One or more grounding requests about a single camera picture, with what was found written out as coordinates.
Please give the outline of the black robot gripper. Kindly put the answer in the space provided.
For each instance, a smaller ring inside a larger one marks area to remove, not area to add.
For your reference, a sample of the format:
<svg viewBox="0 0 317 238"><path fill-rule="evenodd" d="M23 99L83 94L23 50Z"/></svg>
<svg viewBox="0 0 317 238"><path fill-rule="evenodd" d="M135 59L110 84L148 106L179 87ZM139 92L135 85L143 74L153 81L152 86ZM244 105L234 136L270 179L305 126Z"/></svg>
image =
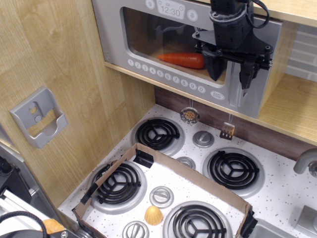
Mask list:
<svg viewBox="0 0 317 238"><path fill-rule="evenodd" d="M196 52L203 56L212 80L217 81L226 68L226 62L240 64L239 79L242 89L249 89L260 69L271 67L273 46L255 36L256 26L252 11L210 11L213 30L193 34Z"/></svg>

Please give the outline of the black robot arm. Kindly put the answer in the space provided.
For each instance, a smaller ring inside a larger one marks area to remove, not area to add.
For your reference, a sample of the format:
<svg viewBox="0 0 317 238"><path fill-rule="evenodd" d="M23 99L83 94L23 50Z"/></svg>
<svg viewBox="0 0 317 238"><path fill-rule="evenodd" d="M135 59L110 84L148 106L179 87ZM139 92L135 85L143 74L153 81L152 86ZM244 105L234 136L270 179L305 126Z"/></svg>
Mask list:
<svg viewBox="0 0 317 238"><path fill-rule="evenodd" d="M195 50L201 54L210 77L217 81L226 61L240 64L239 80L243 90L250 88L260 69L269 70L273 46L259 39L254 29L270 20L254 24L254 5L268 12L260 0L213 0L209 13L213 30L193 34Z"/></svg>

